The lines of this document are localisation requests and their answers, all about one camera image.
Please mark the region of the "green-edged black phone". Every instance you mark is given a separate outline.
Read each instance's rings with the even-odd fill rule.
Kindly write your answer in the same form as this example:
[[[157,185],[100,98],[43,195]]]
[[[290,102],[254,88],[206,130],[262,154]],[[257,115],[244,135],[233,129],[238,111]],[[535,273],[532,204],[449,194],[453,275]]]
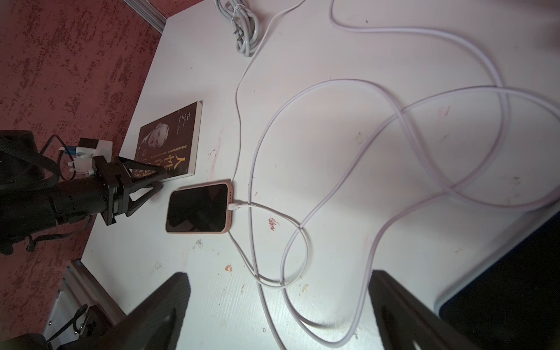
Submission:
[[[558,349],[559,214],[445,291],[435,311],[481,349]]]

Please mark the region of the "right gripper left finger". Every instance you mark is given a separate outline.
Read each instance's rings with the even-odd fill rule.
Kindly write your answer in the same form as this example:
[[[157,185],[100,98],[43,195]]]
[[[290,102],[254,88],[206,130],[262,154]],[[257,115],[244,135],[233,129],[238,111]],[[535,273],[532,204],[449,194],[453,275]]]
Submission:
[[[105,334],[86,337],[59,348],[175,349],[190,294],[188,275],[176,273]]]

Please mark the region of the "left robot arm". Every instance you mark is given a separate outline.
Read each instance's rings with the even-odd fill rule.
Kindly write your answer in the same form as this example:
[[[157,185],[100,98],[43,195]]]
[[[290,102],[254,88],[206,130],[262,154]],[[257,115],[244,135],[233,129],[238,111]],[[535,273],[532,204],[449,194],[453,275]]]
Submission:
[[[110,141],[82,138],[78,145],[61,144],[56,160],[39,150],[31,131],[1,132],[1,253],[29,240],[63,239],[45,230],[101,215],[106,225],[116,216],[130,217],[163,187],[162,166],[112,158]]]

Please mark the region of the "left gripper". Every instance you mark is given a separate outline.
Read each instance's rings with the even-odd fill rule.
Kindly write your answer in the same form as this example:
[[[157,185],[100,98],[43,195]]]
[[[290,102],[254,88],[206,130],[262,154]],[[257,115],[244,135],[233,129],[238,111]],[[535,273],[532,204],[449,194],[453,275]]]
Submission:
[[[129,176],[133,180],[151,179],[154,182],[140,184],[138,188],[125,191],[125,215],[132,216],[155,194],[163,189],[163,183],[159,180],[170,179],[179,176],[178,170],[163,166],[140,163],[123,157],[116,157],[115,161],[108,162],[104,156],[93,157],[93,169],[95,177],[102,184],[102,195],[106,208],[101,215],[107,226],[116,223],[115,217],[122,214],[120,205],[127,185]]]

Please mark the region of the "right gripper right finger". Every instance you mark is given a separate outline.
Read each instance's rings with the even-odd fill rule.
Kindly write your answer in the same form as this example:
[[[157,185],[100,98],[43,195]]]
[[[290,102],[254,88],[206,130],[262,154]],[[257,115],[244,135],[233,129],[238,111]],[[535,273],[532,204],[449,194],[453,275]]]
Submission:
[[[369,294],[385,349],[477,349],[386,271],[372,271]]]

